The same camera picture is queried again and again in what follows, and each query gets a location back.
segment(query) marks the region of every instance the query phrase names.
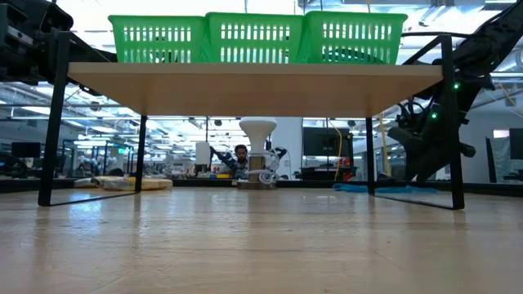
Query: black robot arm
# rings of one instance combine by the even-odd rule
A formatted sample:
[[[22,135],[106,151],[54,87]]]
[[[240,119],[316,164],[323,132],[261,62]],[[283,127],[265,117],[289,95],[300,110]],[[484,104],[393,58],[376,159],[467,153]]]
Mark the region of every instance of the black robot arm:
[[[523,36],[523,0],[518,0],[508,9],[487,20],[475,33],[465,38],[454,50],[456,96],[461,124],[466,124],[467,112],[481,89],[493,90],[490,73],[508,56]],[[433,65],[440,65],[441,59]],[[406,152],[405,179],[425,181],[450,163],[450,133],[446,129],[441,103],[445,103],[443,83],[440,82],[414,97],[429,100],[423,108],[413,97],[401,105],[396,121],[398,127],[388,132],[389,137],[398,140]],[[467,157],[475,155],[474,147],[461,144],[460,151]]]

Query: shelf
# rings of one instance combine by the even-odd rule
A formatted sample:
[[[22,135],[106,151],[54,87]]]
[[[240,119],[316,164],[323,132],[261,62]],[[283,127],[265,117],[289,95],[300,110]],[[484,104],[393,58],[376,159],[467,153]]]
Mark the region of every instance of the shelf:
[[[441,81],[434,65],[71,63],[69,77],[142,115],[365,118]]]

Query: green basket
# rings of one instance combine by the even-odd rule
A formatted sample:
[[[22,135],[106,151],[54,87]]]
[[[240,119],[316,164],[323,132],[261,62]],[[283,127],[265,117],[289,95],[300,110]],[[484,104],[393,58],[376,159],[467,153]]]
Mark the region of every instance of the green basket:
[[[118,62],[204,62],[208,44],[202,16],[109,16]]]
[[[212,62],[287,64],[297,61],[303,16],[211,12],[206,17]]]
[[[304,63],[394,65],[405,14],[311,11],[299,60]]]

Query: blue mat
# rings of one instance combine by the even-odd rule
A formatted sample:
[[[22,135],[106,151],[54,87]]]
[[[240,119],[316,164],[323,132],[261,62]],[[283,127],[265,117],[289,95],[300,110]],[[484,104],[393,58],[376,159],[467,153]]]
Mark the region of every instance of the blue mat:
[[[343,191],[349,193],[368,193],[367,186],[364,185],[349,185],[349,184],[334,184],[333,189],[336,191]],[[384,194],[412,194],[412,193],[425,193],[425,194],[437,194],[438,190],[432,188],[418,188],[407,185],[405,187],[385,187],[376,188],[376,193]]]

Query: man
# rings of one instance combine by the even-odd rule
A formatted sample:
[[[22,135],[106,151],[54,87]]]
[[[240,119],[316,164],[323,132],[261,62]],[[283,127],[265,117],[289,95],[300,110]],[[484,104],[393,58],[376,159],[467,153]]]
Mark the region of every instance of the man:
[[[235,147],[236,172],[233,172],[229,167],[225,167],[222,173],[229,173],[235,179],[247,179],[248,175],[245,172],[248,171],[248,160],[247,160],[247,147],[245,145],[237,145]]]

